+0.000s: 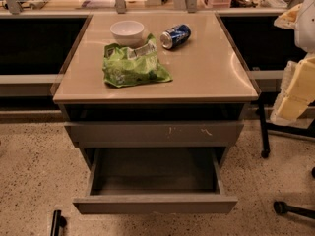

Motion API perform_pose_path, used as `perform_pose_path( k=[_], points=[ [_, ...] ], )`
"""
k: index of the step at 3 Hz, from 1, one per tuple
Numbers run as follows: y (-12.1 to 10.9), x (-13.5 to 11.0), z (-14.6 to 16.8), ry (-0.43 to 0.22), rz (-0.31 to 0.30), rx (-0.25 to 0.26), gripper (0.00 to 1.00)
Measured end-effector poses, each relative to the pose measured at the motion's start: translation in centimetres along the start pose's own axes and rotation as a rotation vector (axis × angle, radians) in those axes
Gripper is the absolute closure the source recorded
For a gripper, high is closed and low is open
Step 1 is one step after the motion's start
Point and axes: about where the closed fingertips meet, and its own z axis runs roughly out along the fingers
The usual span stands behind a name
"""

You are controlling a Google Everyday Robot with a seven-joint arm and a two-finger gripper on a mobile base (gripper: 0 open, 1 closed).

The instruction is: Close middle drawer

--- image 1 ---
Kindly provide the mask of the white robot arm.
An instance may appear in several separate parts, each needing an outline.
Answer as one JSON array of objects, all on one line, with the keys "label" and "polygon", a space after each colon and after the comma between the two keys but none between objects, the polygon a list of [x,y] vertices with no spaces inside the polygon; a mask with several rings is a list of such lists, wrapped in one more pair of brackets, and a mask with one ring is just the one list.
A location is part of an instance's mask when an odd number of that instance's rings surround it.
[{"label": "white robot arm", "polygon": [[294,43],[306,52],[298,62],[288,61],[270,119],[273,124],[294,123],[315,101],[315,0],[304,0],[278,16],[274,25],[294,30]]}]

